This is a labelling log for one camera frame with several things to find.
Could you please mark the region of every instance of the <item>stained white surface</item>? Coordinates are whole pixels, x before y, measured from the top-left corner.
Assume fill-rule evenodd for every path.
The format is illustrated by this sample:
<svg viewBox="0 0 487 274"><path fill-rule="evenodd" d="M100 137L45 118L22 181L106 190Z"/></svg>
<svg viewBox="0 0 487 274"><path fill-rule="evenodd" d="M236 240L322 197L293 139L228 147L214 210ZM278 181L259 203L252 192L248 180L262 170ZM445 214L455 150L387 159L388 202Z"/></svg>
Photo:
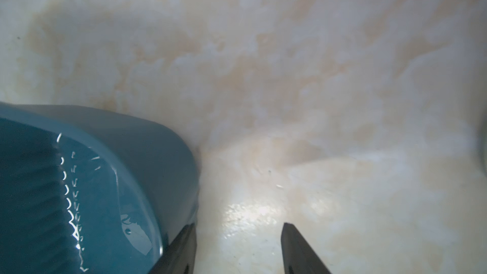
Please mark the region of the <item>stained white surface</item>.
<svg viewBox="0 0 487 274"><path fill-rule="evenodd" d="M196 273L487 271L487 0L0 0L0 100L162 123L201 161Z"/></svg>

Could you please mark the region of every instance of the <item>teal plastic object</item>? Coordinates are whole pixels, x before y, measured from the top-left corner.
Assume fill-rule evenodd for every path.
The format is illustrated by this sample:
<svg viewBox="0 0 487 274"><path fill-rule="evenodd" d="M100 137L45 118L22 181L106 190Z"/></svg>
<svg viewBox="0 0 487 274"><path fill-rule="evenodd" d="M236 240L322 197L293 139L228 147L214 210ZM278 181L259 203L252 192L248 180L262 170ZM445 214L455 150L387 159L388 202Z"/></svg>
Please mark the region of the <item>teal plastic object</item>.
<svg viewBox="0 0 487 274"><path fill-rule="evenodd" d="M196 220L170 129L80 106L0 102L0 272L147 273Z"/></svg>

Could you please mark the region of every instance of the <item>white surface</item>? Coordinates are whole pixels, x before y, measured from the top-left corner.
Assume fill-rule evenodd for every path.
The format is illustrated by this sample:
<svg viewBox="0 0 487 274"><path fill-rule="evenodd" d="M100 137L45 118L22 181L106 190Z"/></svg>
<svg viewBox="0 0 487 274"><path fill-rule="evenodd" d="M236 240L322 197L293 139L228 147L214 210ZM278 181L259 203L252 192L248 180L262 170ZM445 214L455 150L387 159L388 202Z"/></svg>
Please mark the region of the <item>white surface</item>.
<svg viewBox="0 0 487 274"><path fill-rule="evenodd" d="M0 100L171 127L196 273L487 271L487 0L0 0Z"/></svg>

